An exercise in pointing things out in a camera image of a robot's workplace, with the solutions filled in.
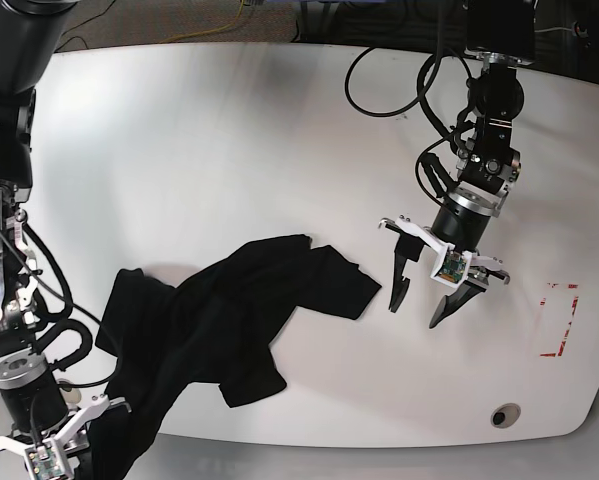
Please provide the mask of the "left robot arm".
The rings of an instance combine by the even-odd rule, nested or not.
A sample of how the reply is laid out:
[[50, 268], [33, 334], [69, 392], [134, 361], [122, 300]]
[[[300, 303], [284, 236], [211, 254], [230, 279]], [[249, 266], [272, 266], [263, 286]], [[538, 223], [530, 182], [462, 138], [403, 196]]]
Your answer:
[[521, 170], [511, 137], [525, 100], [517, 69], [535, 59], [535, 9], [533, 1], [468, 2], [465, 51], [481, 60], [481, 73], [466, 82], [467, 105], [455, 127], [435, 126], [457, 157], [457, 173], [451, 175], [427, 148], [416, 160], [415, 178], [439, 207], [433, 223], [420, 226], [405, 217], [380, 223], [399, 236], [391, 312], [398, 311], [410, 286], [406, 265], [418, 262], [426, 248], [436, 255], [430, 277], [452, 292], [440, 300], [431, 328], [486, 292], [491, 277], [510, 280], [500, 260], [480, 254], [478, 244], [489, 221], [499, 216]]

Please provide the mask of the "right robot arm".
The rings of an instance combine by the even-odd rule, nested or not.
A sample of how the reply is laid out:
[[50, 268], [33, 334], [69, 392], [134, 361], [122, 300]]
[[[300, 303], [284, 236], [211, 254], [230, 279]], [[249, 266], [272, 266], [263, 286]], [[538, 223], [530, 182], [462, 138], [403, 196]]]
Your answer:
[[86, 407], [67, 400], [79, 386], [56, 373], [88, 356], [92, 334], [72, 318], [66, 281], [53, 290], [62, 309], [48, 310], [38, 261], [50, 251], [24, 210], [33, 187], [35, 87], [73, 8], [71, 1], [0, 1], [0, 397], [13, 420], [0, 434], [0, 452], [20, 457], [32, 479], [92, 478], [89, 425], [124, 404], [106, 395]]

